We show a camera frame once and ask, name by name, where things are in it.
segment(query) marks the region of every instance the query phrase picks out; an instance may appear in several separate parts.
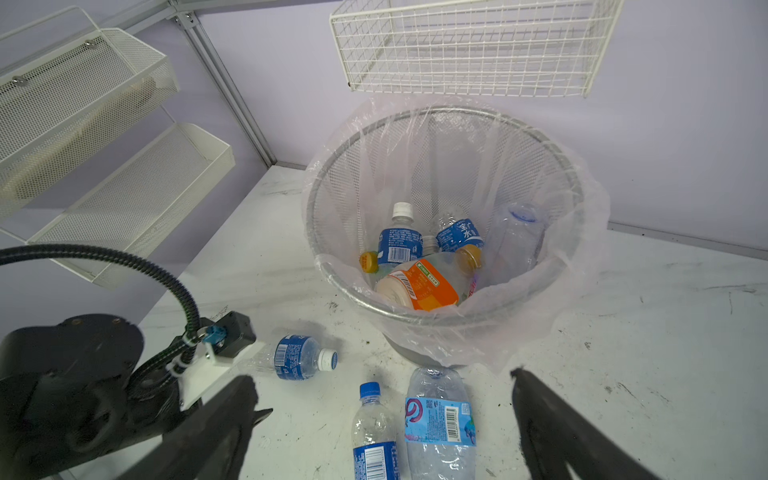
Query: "black cable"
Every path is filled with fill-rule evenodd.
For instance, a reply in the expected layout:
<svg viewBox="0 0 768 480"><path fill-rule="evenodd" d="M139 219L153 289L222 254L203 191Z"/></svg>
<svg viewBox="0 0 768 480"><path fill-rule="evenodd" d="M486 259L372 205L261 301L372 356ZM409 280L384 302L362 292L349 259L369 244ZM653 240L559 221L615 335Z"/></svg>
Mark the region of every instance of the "black cable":
<svg viewBox="0 0 768 480"><path fill-rule="evenodd" d="M128 268L142 272L143 274L154 278L159 283L162 283L181 304L181 307L184 309L184 315L187 317L187 325L184 327L184 336L192 345L188 345L184 342L173 343L136 369L131 375L127 386L128 395L131 398L149 398L157 390L162 389L168 385L168 383L173 382L173 377L170 374L167 374L160 383L152 386L150 390L142 390L141 387L142 381L145 380L149 373L155 370L164 369L177 355L181 354L181 360L184 363L192 361L194 357L194 344L199 342L197 331L200 329L200 313L198 312L197 304L194 302L189 291L175 276L168 273L165 269L149 260L137 257L131 253L89 245L43 243L39 245L24 245L22 247L12 247L0 250L0 266L8 265L9 263L23 262L25 260L37 260L43 258L82 258L127 266ZM174 366L174 371L176 373L182 373L184 367Z"/></svg>

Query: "trash can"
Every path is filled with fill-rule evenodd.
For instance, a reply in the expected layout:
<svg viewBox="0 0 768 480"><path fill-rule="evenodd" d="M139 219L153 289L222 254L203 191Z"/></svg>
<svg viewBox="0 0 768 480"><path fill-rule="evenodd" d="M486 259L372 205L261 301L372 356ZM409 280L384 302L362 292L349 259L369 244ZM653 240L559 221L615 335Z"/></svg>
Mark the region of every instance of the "trash can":
<svg viewBox="0 0 768 480"><path fill-rule="evenodd" d="M526 123L465 98L390 95L365 103L310 163L303 196L317 267L420 364L502 368L595 284L605 251L609 200L583 161ZM485 235L495 210L513 201L541 205L550 227L533 270L458 306L409 310L374 292L358 264L362 252L376 250L398 201L412 203L423 233L458 205Z"/></svg>

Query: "marble surface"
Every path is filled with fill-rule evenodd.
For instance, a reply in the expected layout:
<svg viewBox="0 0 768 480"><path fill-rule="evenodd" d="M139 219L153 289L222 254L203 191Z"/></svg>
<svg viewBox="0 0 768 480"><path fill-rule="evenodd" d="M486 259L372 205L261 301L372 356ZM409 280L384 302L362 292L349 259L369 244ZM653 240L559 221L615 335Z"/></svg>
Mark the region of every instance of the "marble surface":
<svg viewBox="0 0 768 480"><path fill-rule="evenodd" d="M272 167L180 276L201 315L236 310L250 316L260 336L289 329L339 351L335 372L305 382L256 378L258 406L275 412L253 431L243 479L351 480L359 384L380 382L382 402L402 418L414 368L313 266L301 220L302 177ZM519 350L508 370L531 370L662 478L765 478L768 263L618 232L610 232L610 244L611 261L594 292L563 312L549 336ZM166 294L140 324L144 358L183 324ZM508 375L482 366L460 373L478 430L476 478L530 478ZM112 478L156 444L72 473ZM407 479L402 442L399 451Z"/></svg>

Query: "wall shelf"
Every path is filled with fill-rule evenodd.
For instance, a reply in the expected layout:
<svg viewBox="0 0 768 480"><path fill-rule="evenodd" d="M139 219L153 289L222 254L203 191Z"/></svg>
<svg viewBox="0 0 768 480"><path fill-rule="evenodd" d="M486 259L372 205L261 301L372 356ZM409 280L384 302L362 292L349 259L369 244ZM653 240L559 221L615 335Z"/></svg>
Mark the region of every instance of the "wall shelf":
<svg viewBox="0 0 768 480"><path fill-rule="evenodd" d="M19 35L72 10L5 34L0 46L18 44ZM166 55L119 28L95 24L5 72L0 76L0 220L178 90Z"/></svg>
<svg viewBox="0 0 768 480"><path fill-rule="evenodd" d="M232 147L193 124L175 124L29 244L83 243L148 257L235 165ZM54 260L114 289L130 270L92 260Z"/></svg>
<svg viewBox="0 0 768 480"><path fill-rule="evenodd" d="M353 91L586 97L624 0L344 0Z"/></svg>

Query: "bottle cap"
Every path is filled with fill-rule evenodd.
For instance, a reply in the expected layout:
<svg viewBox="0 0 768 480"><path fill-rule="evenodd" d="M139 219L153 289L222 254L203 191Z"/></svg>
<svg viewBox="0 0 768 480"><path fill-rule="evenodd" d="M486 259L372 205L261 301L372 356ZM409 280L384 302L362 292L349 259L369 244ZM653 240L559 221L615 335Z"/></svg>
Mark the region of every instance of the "bottle cap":
<svg viewBox="0 0 768 480"><path fill-rule="evenodd" d="M476 245L467 244L456 250L454 257L458 269L467 276L482 267L482 251Z"/></svg>
<svg viewBox="0 0 768 480"><path fill-rule="evenodd" d="M532 208L529 204L512 204L508 207L509 213L521 222L536 223L541 222L541 218L538 218L536 209Z"/></svg>
<svg viewBox="0 0 768 480"><path fill-rule="evenodd" d="M429 250L431 252L439 252L440 251L440 247L438 246L437 239L435 238L434 235L424 235L424 236L422 236L422 242L423 242L423 246L424 246L423 247L424 252L426 252L427 250Z"/></svg>
<svg viewBox="0 0 768 480"><path fill-rule="evenodd" d="M408 217L413 220L413 205L408 202L397 202L392 208L392 218Z"/></svg>
<svg viewBox="0 0 768 480"><path fill-rule="evenodd" d="M365 273L376 273L379 271L379 258L377 252L365 252L360 255L360 266Z"/></svg>
<svg viewBox="0 0 768 480"><path fill-rule="evenodd" d="M400 306L413 308L411 296L408 294L406 286L394 276L385 276L376 284L376 292L385 296Z"/></svg>
<svg viewBox="0 0 768 480"><path fill-rule="evenodd" d="M330 372L336 369L336 364L339 362L339 354L332 349L320 350L320 356L317 359L317 368L321 372Z"/></svg>
<svg viewBox="0 0 768 480"><path fill-rule="evenodd" d="M378 382L363 383L360 386L360 398L364 399L367 396L379 396L382 394L381 388L379 388Z"/></svg>

